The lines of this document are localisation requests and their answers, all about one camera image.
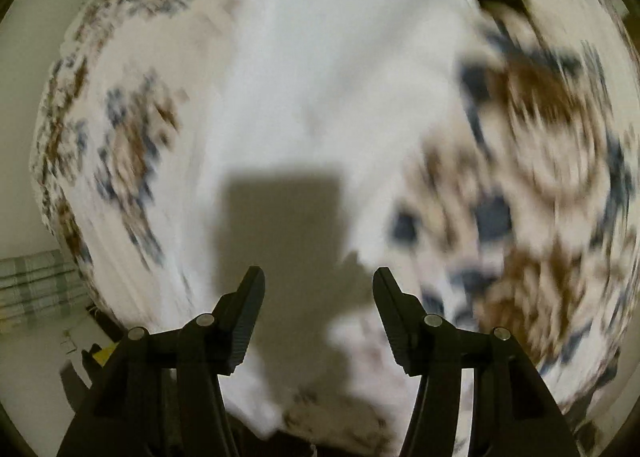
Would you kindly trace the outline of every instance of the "bedspread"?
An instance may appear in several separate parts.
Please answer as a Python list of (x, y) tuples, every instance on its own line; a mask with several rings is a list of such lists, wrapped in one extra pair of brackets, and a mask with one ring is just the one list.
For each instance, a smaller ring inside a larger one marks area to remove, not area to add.
[(379, 265), (460, 328), (509, 328), (565, 413), (610, 379), (638, 294), (638, 75), (612, 0), (89, 0), (34, 192), (126, 326), (179, 328), (261, 265), (227, 408), (396, 455), (417, 382)]

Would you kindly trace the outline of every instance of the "wall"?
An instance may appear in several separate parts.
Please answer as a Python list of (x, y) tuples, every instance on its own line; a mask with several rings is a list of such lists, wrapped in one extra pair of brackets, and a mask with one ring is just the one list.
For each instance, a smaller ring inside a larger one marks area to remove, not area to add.
[(84, 0), (14, 0), (0, 22), (0, 259), (56, 247), (40, 220), (28, 170), (50, 64)]

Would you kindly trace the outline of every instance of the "floral fabric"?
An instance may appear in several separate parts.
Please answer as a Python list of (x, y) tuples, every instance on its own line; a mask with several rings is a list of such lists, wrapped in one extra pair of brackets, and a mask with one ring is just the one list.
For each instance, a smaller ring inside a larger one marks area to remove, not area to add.
[(151, 331), (262, 265), (222, 383), (262, 435), (398, 453), (417, 383), (379, 265), (460, 328), (509, 328), (575, 417), (636, 306), (638, 58), (611, 0), (524, 2), (89, 0), (38, 112), (43, 220)]

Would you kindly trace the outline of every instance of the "silver screw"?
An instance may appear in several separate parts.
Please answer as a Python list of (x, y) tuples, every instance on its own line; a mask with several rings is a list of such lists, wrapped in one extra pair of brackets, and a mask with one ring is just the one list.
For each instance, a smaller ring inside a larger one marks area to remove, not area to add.
[(206, 312), (204, 314), (201, 314), (200, 316), (198, 316), (196, 318), (196, 323), (200, 326), (200, 327), (209, 327), (209, 325), (212, 325), (212, 323), (215, 321), (216, 319), (213, 318), (213, 315), (209, 312)]
[(504, 327), (498, 327), (494, 329), (494, 336), (499, 340), (507, 341), (511, 338), (511, 333)]
[(127, 337), (131, 341), (137, 342), (138, 340), (142, 340), (145, 337), (145, 334), (146, 332), (142, 327), (134, 327), (129, 331), (129, 334), (127, 334)]
[(424, 317), (424, 322), (431, 327), (440, 327), (442, 325), (442, 318), (437, 314), (428, 314)]

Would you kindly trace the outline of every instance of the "plaid cloth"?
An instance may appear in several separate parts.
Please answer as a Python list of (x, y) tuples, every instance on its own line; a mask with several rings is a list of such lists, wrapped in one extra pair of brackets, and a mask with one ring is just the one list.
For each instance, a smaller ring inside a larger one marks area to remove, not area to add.
[(90, 304), (78, 268), (58, 249), (0, 260), (0, 333)]

